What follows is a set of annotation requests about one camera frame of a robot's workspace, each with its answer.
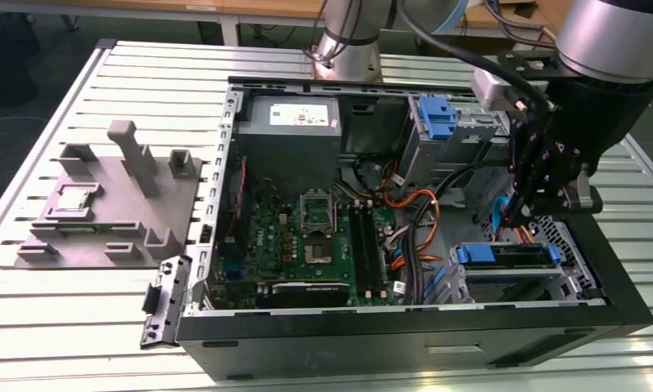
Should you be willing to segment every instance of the green motherboard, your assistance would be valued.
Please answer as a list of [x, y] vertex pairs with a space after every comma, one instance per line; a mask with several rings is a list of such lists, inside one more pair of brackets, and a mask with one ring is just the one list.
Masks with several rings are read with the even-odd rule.
[[[336, 204], [336, 227], [334, 234], [304, 234], [304, 225], [330, 221], [334, 213], [326, 205], [278, 203], [267, 200], [255, 203], [250, 219], [248, 252], [240, 263], [231, 263], [240, 271], [227, 282], [226, 296], [232, 303], [228, 307], [247, 309], [254, 307], [252, 291], [258, 285], [304, 282], [346, 283], [351, 296], [348, 305], [387, 305], [391, 302], [391, 290], [368, 292], [358, 290], [358, 270], [354, 260], [352, 225], [350, 208], [354, 205]], [[363, 238], [374, 242], [383, 240], [383, 232], [394, 224], [392, 211], [387, 208], [371, 208], [372, 230], [376, 238]], [[382, 282], [391, 287], [386, 274], [383, 254], [378, 258]]]

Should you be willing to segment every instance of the ram slot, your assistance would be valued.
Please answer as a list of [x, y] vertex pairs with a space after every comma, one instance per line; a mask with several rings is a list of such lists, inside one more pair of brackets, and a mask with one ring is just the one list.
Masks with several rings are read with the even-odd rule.
[[378, 231], [372, 219], [372, 208], [360, 212], [360, 228], [363, 230], [363, 243], [366, 247], [366, 260], [368, 263], [368, 282], [374, 296], [380, 295], [383, 287], [383, 267], [380, 264], [380, 251], [378, 250]]
[[370, 290], [368, 280], [368, 260], [366, 258], [366, 238], [362, 230], [363, 210], [359, 207], [351, 207], [348, 210], [348, 224], [351, 225], [351, 248], [354, 255], [354, 267], [356, 269], [356, 291], [359, 296], [366, 295]]

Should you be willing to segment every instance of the open computer tower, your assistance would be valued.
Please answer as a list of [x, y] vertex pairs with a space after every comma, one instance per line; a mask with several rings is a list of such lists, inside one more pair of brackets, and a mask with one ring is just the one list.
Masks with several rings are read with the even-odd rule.
[[504, 166], [418, 223], [418, 243], [436, 231], [412, 303], [402, 233], [431, 200], [390, 202], [508, 156], [508, 116], [468, 89], [234, 79], [219, 131], [204, 229], [160, 266], [144, 349], [180, 345], [218, 379], [507, 368], [653, 324], [592, 216], [498, 229]]

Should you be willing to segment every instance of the case latch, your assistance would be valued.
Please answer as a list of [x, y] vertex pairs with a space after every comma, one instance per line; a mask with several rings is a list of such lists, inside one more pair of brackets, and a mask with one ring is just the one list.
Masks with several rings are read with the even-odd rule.
[[146, 294], [143, 311], [148, 314], [140, 348], [179, 347], [176, 328], [182, 316], [187, 281], [191, 273], [192, 259], [180, 255], [160, 264], [158, 279]]

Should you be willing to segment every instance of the blue cable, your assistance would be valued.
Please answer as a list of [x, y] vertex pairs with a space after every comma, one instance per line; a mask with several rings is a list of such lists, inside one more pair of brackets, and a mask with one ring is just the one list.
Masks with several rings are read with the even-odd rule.
[[503, 210], [511, 202], [511, 198], [504, 194], [496, 198], [494, 202], [494, 208], [491, 209], [491, 224], [494, 225], [494, 232], [499, 230], [499, 225], [502, 224]]
[[443, 22], [440, 27], [434, 31], [434, 34], [446, 34], [460, 22], [462, 17], [467, 11], [467, 0], [458, 0], [455, 9], [450, 13], [448, 19]]

